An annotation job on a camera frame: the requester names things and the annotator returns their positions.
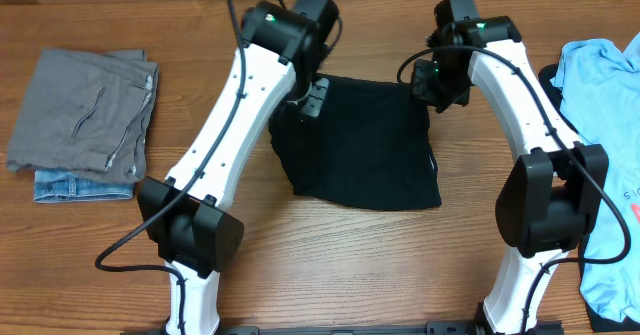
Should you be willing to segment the black shorts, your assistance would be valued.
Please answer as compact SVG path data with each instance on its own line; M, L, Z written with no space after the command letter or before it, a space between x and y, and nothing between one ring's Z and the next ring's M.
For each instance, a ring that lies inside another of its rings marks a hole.
M271 145L298 196L380 211L441 205L426 104L396 83L331 76L317 117L288 105Z

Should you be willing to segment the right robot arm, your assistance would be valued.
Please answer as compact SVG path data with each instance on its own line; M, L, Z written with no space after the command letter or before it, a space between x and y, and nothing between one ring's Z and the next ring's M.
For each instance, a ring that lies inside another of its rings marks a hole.
M506 253L468 334L560 334L537 309L555 271L595 227L608 157L585 145L538 82L520 32L507 16L483 18L474 0L443 0L427 53L412 57L411 93L443 112L478 87L499 121L514 166L495 218Z

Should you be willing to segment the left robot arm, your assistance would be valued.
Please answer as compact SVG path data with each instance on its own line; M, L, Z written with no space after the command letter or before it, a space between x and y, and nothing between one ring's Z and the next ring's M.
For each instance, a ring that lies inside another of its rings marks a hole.
M137 197L149 238L170 271L171 311L162 334L213 334L221 272L243 223L229 215L248 157L272 113L306 97L329 53L339 10L333 0L261 1L242 19L241 45L216 104L189 150L162 181L145 178Z

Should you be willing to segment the black garment under shirt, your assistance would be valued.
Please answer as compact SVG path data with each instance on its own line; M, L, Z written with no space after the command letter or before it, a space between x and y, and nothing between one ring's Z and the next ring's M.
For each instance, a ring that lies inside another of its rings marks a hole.
M557 70L558 64L547 65L538 73L538 79L551 104L557 112L560 112L560 106L563 100L562 91L559 88L554 87L551 83L551 80L555 77ZM616 322L601 317L588 304L585 305L585 308L591 329L594 333L628 333L639 331L639 323L631 320L630 318L626 318L622 322Z

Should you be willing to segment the folded grey shorts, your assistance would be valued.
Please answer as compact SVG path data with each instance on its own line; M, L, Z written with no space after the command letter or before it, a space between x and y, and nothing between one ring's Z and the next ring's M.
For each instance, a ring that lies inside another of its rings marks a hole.
M41 52L10 138L6 166L62 169L99 183L136 183L159 66L143 50Z

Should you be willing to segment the folded blue jeans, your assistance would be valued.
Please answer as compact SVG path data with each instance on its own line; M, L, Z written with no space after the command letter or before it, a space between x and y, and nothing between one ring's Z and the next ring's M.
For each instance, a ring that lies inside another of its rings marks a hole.
M100 183L58 169L36 170L33 189L34 201L43 204L129 200L134 193L133 184Z

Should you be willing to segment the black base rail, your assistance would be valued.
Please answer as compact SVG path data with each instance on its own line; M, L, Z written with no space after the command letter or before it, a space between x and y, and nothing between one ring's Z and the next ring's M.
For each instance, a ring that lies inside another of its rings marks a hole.
M355 327L298 327L264 329L255 326L220 327L214 335L490 335L479 321L428 321L424 325Z

